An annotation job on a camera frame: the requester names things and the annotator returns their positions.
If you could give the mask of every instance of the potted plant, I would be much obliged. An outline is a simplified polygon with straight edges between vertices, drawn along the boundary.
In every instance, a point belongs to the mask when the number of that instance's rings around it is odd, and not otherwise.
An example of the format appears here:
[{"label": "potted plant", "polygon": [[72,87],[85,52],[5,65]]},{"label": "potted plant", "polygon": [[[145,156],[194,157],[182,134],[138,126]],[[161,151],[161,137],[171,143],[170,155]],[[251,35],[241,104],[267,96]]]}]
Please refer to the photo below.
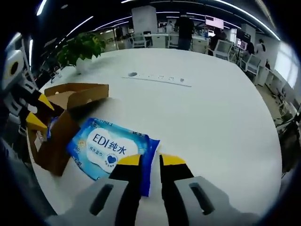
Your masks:
[{"label": "potted plant", "polygon": [[73,39],[66,42],[57,54],[58,62],[61,67],[74,66],[78,73],[87,70],[86,59],[92,59],[92,56],[100,56],[104,51],[106,43],[100,40],[93,33],[81,33]]}]

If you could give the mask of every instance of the person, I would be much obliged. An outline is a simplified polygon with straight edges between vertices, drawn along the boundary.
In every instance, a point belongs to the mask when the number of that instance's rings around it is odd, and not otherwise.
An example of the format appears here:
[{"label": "person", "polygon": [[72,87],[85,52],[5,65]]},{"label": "person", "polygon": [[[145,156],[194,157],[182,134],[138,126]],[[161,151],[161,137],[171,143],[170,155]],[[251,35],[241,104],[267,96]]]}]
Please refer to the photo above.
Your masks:
[{"label": "person", "polygon": [[171,33],[173,31],[174,31],[174,25],[171,21],[168,21],[168,23],[166,25],[166,32]]},{"label": "person", "polygon": [[[213,36],[211,38],[210,44],[209,44],[209,48],[211,50],[215,50],[218,40],[222,39],[222,36],[221,36],[222,32],[218,27],[215,27],[213,32],[214,32],[215,36]],[[213,52],[211,50],[208,50],[208,55],[213,56]]]},{"label": "person", "polygon": [[194,31],[193,21],[185,13],[181,12],[181,16],[177,19],[175,26],[179,31],[178,49],[189,50]]},{"label": "person", "polygon": [[259,39],[259,43],[255,46],[255,55],[261,59],[260,66],[265,67],[267,57],[264,41]]},{"label": "person", "polygon": [[269,60],[268,60],[268,59],[267,59],[267,62],[266,62],[266,64],[265,64],[265,67],[268,68],[269,70],[271,70],[271,66],[270,66],[270,64],[269,64]]},{"label": "person", "polygon": [[243,61],[247,62],[250,55],[254,53],[255,53],[254,45],[253,43],[251,43],[251,41],[249,41],[246,46],[246,50],[243,52],[243,57],[242,57]]},{"label": "person", "polygon": [[224,41],[227,40],[227,35],[224,31],[221,32],[221,40],[224,40]]}]

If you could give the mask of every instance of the heart logo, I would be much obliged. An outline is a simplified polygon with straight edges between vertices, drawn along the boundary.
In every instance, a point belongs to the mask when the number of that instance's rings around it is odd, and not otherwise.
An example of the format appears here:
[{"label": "heart logo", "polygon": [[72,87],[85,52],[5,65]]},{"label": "heart logo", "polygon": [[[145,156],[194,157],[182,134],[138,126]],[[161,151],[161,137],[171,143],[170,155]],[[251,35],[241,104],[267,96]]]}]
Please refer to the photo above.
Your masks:
[{"label": "heart logo", "polygon": [[113,156],[108,156],[108,162],[109,162],[109,164],[112,164],[112,163],[114,163],[114,162],[116,162],[116,158],[115,157],[113,157]]}]

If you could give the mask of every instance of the green plant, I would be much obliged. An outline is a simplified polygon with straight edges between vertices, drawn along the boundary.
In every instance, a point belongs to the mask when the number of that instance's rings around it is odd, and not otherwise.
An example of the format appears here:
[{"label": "green plant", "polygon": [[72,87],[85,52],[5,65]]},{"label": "green plant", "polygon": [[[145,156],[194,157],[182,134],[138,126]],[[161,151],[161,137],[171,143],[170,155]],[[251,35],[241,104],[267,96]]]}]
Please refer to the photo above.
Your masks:
[{"label": "green plant", "polygon": [[57,59],[62,67],[76,66],[78,58],[84,60],[91,59],[93,55],[98,57],[104,51],[105,46],[105,41],[100,40],[95,34],[81,33],[67,41],[58,52]]}]

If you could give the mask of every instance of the ceiling light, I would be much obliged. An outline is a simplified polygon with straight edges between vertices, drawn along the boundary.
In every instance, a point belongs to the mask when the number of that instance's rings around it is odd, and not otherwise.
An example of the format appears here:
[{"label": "ceiling light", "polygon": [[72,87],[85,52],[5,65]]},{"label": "ceiling light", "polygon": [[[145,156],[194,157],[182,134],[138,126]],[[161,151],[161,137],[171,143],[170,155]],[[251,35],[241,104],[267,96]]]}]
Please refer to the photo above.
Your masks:
[{"label": "ceiling light", "polygon": [[180,12],[156,12],[156,13],[180,13]]},{"label": "ceiling light", "polygon": [[11,39],[11,41],[9,42],[8,46],[11,45],[11,44],[13,44],[13,43],[14,43],[15,41],[17,41],[17,39],[20,38],[20,37],[21,37],[21,33],[17,32],[17,33],[13,36],[13,38]]},{"label": "ceiling light", "polygon": [[199,20],[199,21],[205,21],[205,20],[201,20],[201,19],[196,19],[196,18],[190,18],[191,20]]},{"label": "ceiling light", "polygon": [[217,1],[217,2],[220,2],[220,3],[222,3],[222,4],[225,4],[225,5],[227,5],[227,6],[230,6],[230,7],[232,7],[232,8],[234,8],[234,9],[237,9],[237,10],[239,10],[240,12],[242,12],[242,13],[244,13],[244,14],[246,14],[246,15],[248,15],[249,17],[251,17],[252,19],[254,19],[255,21],[257,21],[259,24],[261,24],[265,29],[267,29],[278,41],[281,41],[281,39],[267,26],[267,25],[265,25],[263,22],[261,22],[259,19],[257,19],[256,17],[254,17],[253,15],[251,15],[250,13],[248,13],[248,12],[246,12],[246,11],[244,11],[243,9],[241,9],[241,8],[238,8],[237,6],[234,6],[234,5],[232,5],[232,4],[230,4],[230,3],[227,3],[227,2],[225,2],[225,1],[222,1],[222,0],[214,0],[214,1]]},{"label": "ceiling light", "polygon": [[209,7],[212,7],[212,8],[216,8],[216,9],[219,9],[219,10],[221,10],[221,11],[224,11],[224,12],[227,12],[227,13],[230,13],[230,14],[233,14],[232,12],[226,11],[226,10],[224,10],[224,9],[222,9],[222,8],[219,8],[219,7],[216,7],[216,6],[210,6],[210,5],[206,5],[206,6],[209,6]]},{"label": "ceiling light", "polygon": [[52,39],[52,40],[46,42],[45,45],[44,45],[44,47],[50,45],[51,43],[54,43],[55,41],[56,41],[56,38],[54,38],[54,39]]},{"label": "ceiling light", "polygon": [[118,26],[118,25],[121,25],[121,24],[126,24],[126,23],[128,23],[129,21],[126,21],[126,22],[122,22],[122,23],[120,23],[120,24],[116,24],[116,25],[114,25],[114,27],[116,27],[116,26]]},{"label": "ceiling light", "polygon": [[107,23],[107,24],[101,25],[100,27],[97,27],[97,28],[94,29],[93,31],[96,31],[96,30],[98,30],[99,28],[102,28],[102,27],[104,27],[104,26],[106,26],[106,25],[109,25],[109,24],[112,24],[112,23],[114,23],[114,22],[117,22],[117,21],[120,21],[120,20],[125,20],[125,19],[131,18],[131,17],[132,17],[132,16],[128,16],[128,17],[125,17],[125,18],[122,18],[122,19],[119,19],[119,20],[114,20],[114,21],[109,22],[109,23]]},{"label": "ceiling light", "polygon": [[121,3],[126,3],[126,2],[129,2],[129,1],[134,1],[134,0],[125,0],[125,1],[122,1]]},{"label": "ceiling light", "polygon": [[237,17],[239,17],[240,19],[246,21],[248,24],[252,25],[253,28],[258,28],[257,26],[255,26],[254,24],[252,24],[250,21],[248,21],[248,20],[242,18],[241,16],[238,16],[238,15],[236,15],[236,14],[234,14],[234,16],[237,16]]},{"label": "ceiling light", "polygon": [[40,4],[40,7],[39,7],[38,12],[37,12],[37,16],[40,15],[40,14],[42,13],[43,8],[44,8],[44,6],[45,6],[45,4],[46,4],[46,1],[47,1],[47,0],[43,0],[42,3]]},{"label": "ceiling light", "polygon": [[30,39],[30,41],[29,41],[29,67],[32,67],[32,45],[33,45],[33,40]]},{"label": "ceiling light", "polygon": [[205,16],[205,15],[197,14],[197,13],[187,13],[187,14],[190,14],[190,15],[196,15],[196,16]]},{"label": "ceiling light", "polygon": [[228,24],[230,24],[230,25],[232,25],[232,26],[235,26],[235,27],[237,27],[237,28],[241,29],[241,27],[238,27],[237,25],[235,25],[235,24],[231,24],[231,23],[229,23],[229,22],[227,22],[227,21],[224,21],[224,23],[228,23]]},{"label": "ceiling light", "polygon": [[74,32],[76,29],[78,29],[80,26],[82,26],[85,22],[87,22],[88,20],[92,19],[93,16],[89,17],[87,20],[85,20],[84,22],[82,22],[81,24],[77,25],[72,31],[69,32],[69,34],[66,35],[69,36],[72,32]]}]

